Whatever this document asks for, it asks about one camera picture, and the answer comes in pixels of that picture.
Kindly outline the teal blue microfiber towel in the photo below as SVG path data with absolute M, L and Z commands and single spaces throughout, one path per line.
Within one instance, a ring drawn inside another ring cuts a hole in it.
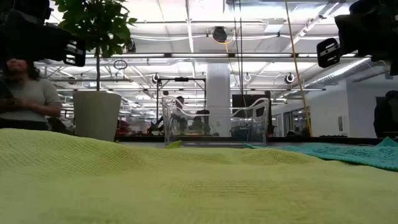
M 276 148 L 329 161 L 342 161 L 398 172 L 398 139 L 271 137 L 266 145 L 245 142 L 243 146 L 250 149 Z

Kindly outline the black metal frame stand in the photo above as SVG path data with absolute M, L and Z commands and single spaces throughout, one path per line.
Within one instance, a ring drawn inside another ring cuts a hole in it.
M 157 79 L 154 79 L 155 83 L 156 83 L 156 123 L 155 126 L 156 128 L 160 127 L 160 123 L 162 121 L 164 121 L 164 117 L 161 116 L 159 118 L 159 92 L 161 90 L 161 87 L 165 87 L 169 81 L 174 81 L 174 82 L 189 82 L 189 81 L 193 81 L 194 83 L 196 83 L 200 89 L 204 92 L 204 105 L 206 106 L 206 96 L 207 96 L 207 85 L 206 85 L 206 78 L 189 78 L 189 77 L 175 77 L 175 78 L 160 78 L 157 77 Z M 198 81 L 202 81 L 203 82 L 203 86 L 198 84 Z M 179 88 L 178 91 L 188 91 L 185 88 Z M 177 121 L 180 122 L 180 127 L 179 130 L 181 133 L 183 133 L 185 131 L 185 129 L 188 128 L 188 118 L 182 117 L 182 115 L 178 115 L 177 116 Z

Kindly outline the black screen panel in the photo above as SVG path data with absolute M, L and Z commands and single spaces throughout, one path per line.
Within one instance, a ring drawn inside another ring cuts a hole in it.
M 263 95 L 233 95 L 232 96 L 233 137 L 249 141 L 262 141 L 272 136 L 271 96 Z

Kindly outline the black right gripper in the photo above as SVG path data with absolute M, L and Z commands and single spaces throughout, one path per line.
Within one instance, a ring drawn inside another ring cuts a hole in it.
M 398 61 L 398 21 L 369 12 L 336 16 L 335 23 L 340 44 L 334 38 L 317 44 L 319 67 L 335 65 L 341 54 L 354 51 L 359 56 L 370 55 L 374 61 Z

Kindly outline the white round column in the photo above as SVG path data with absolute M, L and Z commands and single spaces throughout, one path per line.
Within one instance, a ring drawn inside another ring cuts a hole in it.
M 209 63 L 207 65 L 206 108 L 210 112 L 211 134 L 229 137 L 231 129 L 231 93 L 230 72 L 227 63 Z

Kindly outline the clear plastic bin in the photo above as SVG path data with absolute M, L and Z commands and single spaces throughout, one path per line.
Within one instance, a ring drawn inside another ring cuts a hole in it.
M 166 146 L 243 147 L 265 146 L 269 127 L 268 98 L 248 105 L 242 96 L 240 106 L 183 105 L 174 97 L 162 99 L 164 142 Z

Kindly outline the silver ventilation duct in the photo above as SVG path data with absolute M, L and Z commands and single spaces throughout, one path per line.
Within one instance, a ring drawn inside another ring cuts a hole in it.
M 326 82 L 336 77 L 340 77 L 341 75 L 352 69 L 357 69 L 361 64 L 368 63 L 370 60 L 370 58 L 362 58 L 346 65 L 338 65 L 336 69 L 333 69 L 332 71 L 326 71 L 325 74 L 321 73 L 320 77 L 315 77 L 314 80 L 308 81 L 304 85 L 304 88 L 312 88 L 315 85 L 321 85 L 323 82 Z

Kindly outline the white plant pot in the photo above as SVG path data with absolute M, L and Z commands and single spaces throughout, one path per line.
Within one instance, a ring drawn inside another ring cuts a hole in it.
M 105 91 L 76 91 L 73 94 L 75 134 L 79 137 L 114 141 L 121 96 Z

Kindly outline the green leafy plant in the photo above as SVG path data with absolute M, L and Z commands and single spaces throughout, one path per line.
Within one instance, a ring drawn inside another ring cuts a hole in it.
M 94 50 L 96 89 L 100 90 L 100 59 L 121 55 L 131 43 L 131 32 L 137 19 L 124 5 L 126 0 L 54 0 L 63 14 L 59 27 L 85 41 L 86 50 Z

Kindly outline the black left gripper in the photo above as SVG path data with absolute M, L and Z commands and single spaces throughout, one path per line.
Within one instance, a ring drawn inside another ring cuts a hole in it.
M 63 29 L 30 22 L 11 10 L 0 25 L 0 60 L 10 58 L 63 60 L 67 65 L 84 67 L 86 46 L 84 40 L 74 39 Z

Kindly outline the yellow-green microfiber towel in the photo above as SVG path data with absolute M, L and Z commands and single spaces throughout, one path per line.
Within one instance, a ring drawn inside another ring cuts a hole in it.
M 0 129 L 0 224 L 398 224 L 398 172 Z

